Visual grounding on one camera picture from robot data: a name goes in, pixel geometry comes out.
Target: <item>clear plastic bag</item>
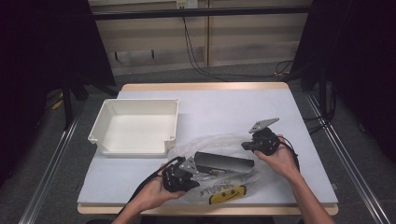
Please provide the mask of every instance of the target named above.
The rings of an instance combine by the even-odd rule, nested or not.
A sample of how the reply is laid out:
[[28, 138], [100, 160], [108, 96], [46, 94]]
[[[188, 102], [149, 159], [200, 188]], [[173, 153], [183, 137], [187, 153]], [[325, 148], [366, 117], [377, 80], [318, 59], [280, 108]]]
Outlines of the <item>clear plastic bag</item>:
[[[232, 134], [203, 136], [184, 146], [174, 147], [169, 151], [168, 159], [171, 160], [176, 156], [183, 156], [187, 159], [193, 156], [195, 152], [200, 151], [256, 162], [257, 157], [251, 151], [245, 151], [241, 147], [241, 144], [247, 141], [250, 141], [250, 139]], [[260, 175], [255, 166], [243, 173], [194, 175], [192, 179], [198, 181], [200, 186], [190, 189], [182, 199], [189, 203], [198, 204], [228, 202], [253, 194], [256, 190], [255, 183], [259, 178]]]

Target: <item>wire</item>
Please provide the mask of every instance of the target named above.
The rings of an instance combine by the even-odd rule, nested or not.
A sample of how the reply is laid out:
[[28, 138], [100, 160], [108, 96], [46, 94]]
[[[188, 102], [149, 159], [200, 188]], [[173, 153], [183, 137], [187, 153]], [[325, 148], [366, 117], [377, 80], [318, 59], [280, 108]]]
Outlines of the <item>wire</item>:
[[283, 140], [285, 140], [288, 144], [286, 144], [286, 143], [284, 143], [284, 142], [280, 142], [280, 144], [282, 144], [283, 146], [285, 146], [288, 150], [290, 150], [290, 152], [291, 152], [291, 154], [292, 154], [292, 156], [293, 156], [293, 158], [294, 158], [294, 163], [296, 164], [296, 166], [297, 166], [297, 169], [300, 171], [300, 162], [298, 161], [298, 155], [297, 155], [297, 153], [294, 151], [294, 148], [293, 148], [293, 146], [291, 145], [291, 142], [287, 139], [287, 138], [285, 138], [284, 136], [278, 136], [278, 137], [280, 137], [280, 138], [282, 138]]
[[[158, 169], [157, 171], [155, 171], [154, 173], [152, 173], [151, 175], [149, 175], [138, 187], [137, 189], [134, 191], [134, 194], [132, 195], [132, 197], [129, 199], [128, 203], [133, 200], [136, 195], [140, 192], [140, 190], [142, 190], [143, 187], [145, 187], [147, 185], [147, 183], [152, 180], [153, 178], [158, 176], [158, 173], [163, 170], [164, 168], [166, 168], [170, 163], [172, 163], [173, 161], [179, 161], [179, 160], [184, 160], [184, 158], [182, 157], [174, 157], [172, 160], [170, 160], [169, 162], [167, 162], [165, 165], [161, 166], [160, 169]], [[125, 204], [122, 209], [119, 211], [119, 213], [117, 214], [117, 217], [122, 213], [122, 211], [125, 209], [126, 205]]]
[[317, 118], [312, 118], [312, 119], [324, 119], [324, 123], [320, 124], [319, 126], [316, 126], [316, 127], [308, 128], [308, 130], [313, 130], [309, 134], [316, 133], [320, 129], [323, 129], [328, 124], [330, 124], [330, 122], [334, 118], [336, 106], [337, 106], [337, 89], [332, 84], [332, 93], [330, 96], [330, 111], [329, 112], [326, 111], [326, 114], [319, 116]]
[[315, 117], [315, 118], [303, 118], [303, 120], [304, 120], [304, 122], [308, 122], [308, 121], [311, 121], [311, 120], [314, 120], [314, 119], [322, 119], [323, 117], [322, 116], [318, 116], [318, 117]]
[[220, 79], [222, 81], [228, 81], [228, 80], [225, 80], [225, 79], [223, 79], [223, 78], [221, 78], [219, 76], [229, 76], [229, 77], [274, 77], [275, 76], [275, 75], [254, 76], [254, 75], [242, 75], [242, 74], [213, 74], [213, 73], [207, 72], [206, 70], [204, 70], [202, 67], [199, 66], [198, 62], [196, 62], [194, 51], [193, 51], [193, 48], [192, 48], [191, 39], [190, 39], [189, 30], [187, 28], [186, 19], [184, 17], [183, 17], [183, 22], [184, 22], [184, 36], [186, 38], [187, 52], [189, 54], [190, 63], [191, 63], [191, 66], [195, 69], [195, 71], [197, 71], [199, 74], [204, 75], [204, 76], [208, 76], [208, 77], [217, 78], [217, 79]]
[[55, 93], [53, 93], [51, 96], [47, 97], [47, 101], [48, 101], [48, 100], [50, 100], [50, 99], [52, 99], [53, 97], [55, 97], [55, 96], [59, 95], [59, 93], [61, 93], [61, 92], [62, 92], [62, 90], [60, 90], [60, 91], [56, 91], [56, 92], [55, 92]]
[[[192, 50], [192, 45], [191, 45], [191, 40], [190, 40], [190, 35], [189, 35], [189, 31], [187, 29], [187, 24], [186, 24], [186, 19], [183, 17], [183, 22], [184, 22], [184, 37], [186, 39], [186, 46], [187, 46], [187, 53], [189, 54], [189, 60], [190, 60], [190, 64], [192, 65], [192, 67], [194, 68], [195, 71], [197, 71], [199, 74], [206, 76], [206, 77], [213, 77], [216, 79], [219, 79], [221, 81], [225, 81], [228, 82], [227, 80], [221, 78], [221, 77], [216, 77], [213, 74], [207, 73], [205, 70], [203, 70], [199, 65], [198, 62], [196, 62], [195, 60], [195, 55], [194, 55], [194, 51]], [[191, 59], [191, 55], [192, 58], [195, 61], [195, 65], [197, 67], [195, 67], [195, 65], [192, 63], [192, 59]]]
[[[278, 64], [276, 65], [276, 68], [275, 68], [275, 74], [278, 75], [278, 74], [283, 73], [283, 71], [285, 71], [286, 68], [288, 68], [289, 65], [290, 65], [290, 63], [292, 63], [292, 62], [293, 62], [293, 60], [286, 60], [286, 61], [283, 61], [283, 62], [278, 63]], [[279, 70], [278, 70], [278, 67], [279, 67], [282, 63], [287, 63], [287, 64], [286, 64], [286, 66], [285, 66], [284, 68], [282, 68], [282, 70], [279, 71]]]

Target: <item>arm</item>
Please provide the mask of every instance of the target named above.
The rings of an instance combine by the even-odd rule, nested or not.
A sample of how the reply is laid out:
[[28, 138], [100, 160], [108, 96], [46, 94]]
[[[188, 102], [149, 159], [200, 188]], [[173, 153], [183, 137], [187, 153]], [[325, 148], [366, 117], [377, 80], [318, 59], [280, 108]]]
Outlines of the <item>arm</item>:
[[306, 184], [294, 163], [291, 152], [285, 146], [280, 145], [272, 156], [266, 156], [258, 150], [255, 150], [254, 154], [288, 180], [306, 224], [335, 223]]
[[178, 191], [171, 193], [163, 187], [163, 179], [155, 177], [131, 200], [122, 213], [112, 222], [113, 224], [134, 223], [134, 220], [143, 211], [156, 208], [164, 202], [177, 199], [186, 192]]

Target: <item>metal rail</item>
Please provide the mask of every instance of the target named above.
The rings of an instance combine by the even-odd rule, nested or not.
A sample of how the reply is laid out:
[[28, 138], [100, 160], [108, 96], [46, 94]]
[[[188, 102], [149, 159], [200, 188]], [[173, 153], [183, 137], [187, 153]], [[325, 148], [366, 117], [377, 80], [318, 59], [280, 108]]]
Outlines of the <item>metal rail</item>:
[[[312, 93], [308, 93], [307, 95], [308, 102], [311, 104], [312, 109], [314, 110], [315, 114], [322, 118], [318, 101]], [[320, 124], [324, 125], [325, 120], [319, 119]], [[358, 167], [355, 165], [355, 162], [349, 156], [347, 149], [341, 142], [341, 139], [338, 137], [337, 133], [335, 132], [332, 125], [329, 123], [324, 126], [324, 131], [326, 132], [332, 146], [335, 149], [338, 157], [340, 158], [341, 162], [343, 163], [344, 167], [346, 168], [346, 172], [349, 174], [350, 179], [352, 180], [355, 188], [357, 189], [358, 193], [360, 194], [361, 198], [363, 199], [366, 207], [368, 208], [369, 212], [373, 216], [375, 223], [377, 224], [390, 224], [390, 220], [388, 219], [384, 209], [382, 208], [381, 203], [376, 198], [373, 191], [370, 189], [366, 181], [364, 180], [361, 172], [359, 172]]]
[[30, 202], [26, 206], [21, 216], [19, 222], [20, 224], [35, 223], [35, 219], [37, 218], [40, 208], [47, 196], [47, 193], [50, 190], [50, 184], [52, 183], [52, 179], [55, 177], [56, 171], [58, 170], [59, 164], [61, 163], [62, 157], [64, 156], [64, 152], [66, 151], [70, 139], [73, 136], [74, 130], [77, 127], [78, 119], [81, 115], [84, 104], [85, 101], [79, 102], [77, 114], [75, 115], [69, 128], [64, 131], [62, 138], [49, 162], [47, 170], [43, 174], [43, 177], [41, 178], [41, 181], [38, 184], [37, 189], [35, 190], [35, 194], [31, 198]]
[[79, 15], [49, 15], [46, 18], [58, 20], [128, 20], [128, 19], [152, 19], [152, 18], [175, 18], [175, 17], [206, 17], [206, 16], [236, 16], [236, 15], [261, 15], [261, 14], [295, 14], [295, 13], [322, 13], [329, 11], [331, 7], [289, 6], [289, 7], [226, 7], [226, 8], [188, 8], [188, 9], [165, 9], [126, 12], [95, 12], [92, 14]]

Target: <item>person's left hand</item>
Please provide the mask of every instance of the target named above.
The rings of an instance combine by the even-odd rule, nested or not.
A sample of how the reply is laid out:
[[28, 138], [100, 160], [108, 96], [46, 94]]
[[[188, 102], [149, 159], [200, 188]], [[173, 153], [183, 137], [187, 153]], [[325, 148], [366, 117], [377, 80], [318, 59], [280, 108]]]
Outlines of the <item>person's left hand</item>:
[[140, 212], [156, 208], [164, 202], [171, 199], [178, 199], [185, 191], [169, 192], [163, 187], [162, 171], [158, 173], [159, 176], [153, 178], [147, 183], [145, 187], [136, 195], [131, 201], [138, 205]]

